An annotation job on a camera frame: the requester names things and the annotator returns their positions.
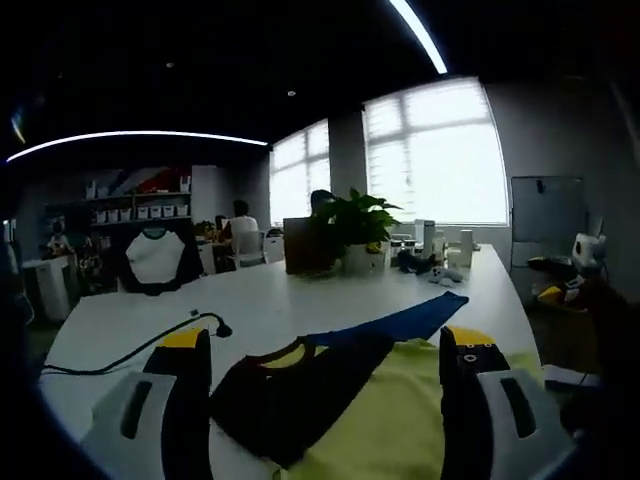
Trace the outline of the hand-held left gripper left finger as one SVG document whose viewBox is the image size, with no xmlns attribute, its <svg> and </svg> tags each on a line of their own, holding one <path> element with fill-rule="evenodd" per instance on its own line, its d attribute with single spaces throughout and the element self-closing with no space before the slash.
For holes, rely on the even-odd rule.
<svg viewBox="0 0 640 480">
<path fill-rule="evenodd" d="M 210 385 L 209 331 L 171 334 L 98 402 L 81 446 L 110 479 L 211 479 Z"/>
</svg>

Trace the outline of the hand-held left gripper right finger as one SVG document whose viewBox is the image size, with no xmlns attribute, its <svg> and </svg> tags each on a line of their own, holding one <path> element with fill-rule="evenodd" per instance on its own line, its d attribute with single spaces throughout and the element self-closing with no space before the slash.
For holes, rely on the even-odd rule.
<svg viewBox="0 0 640 480">
<path fill-rule="evenodd" d="M 443 479 L 554 479 L 575 453 L 560 410 L 491 338 L 443 327 L 439 340 Z"/>
</svg>

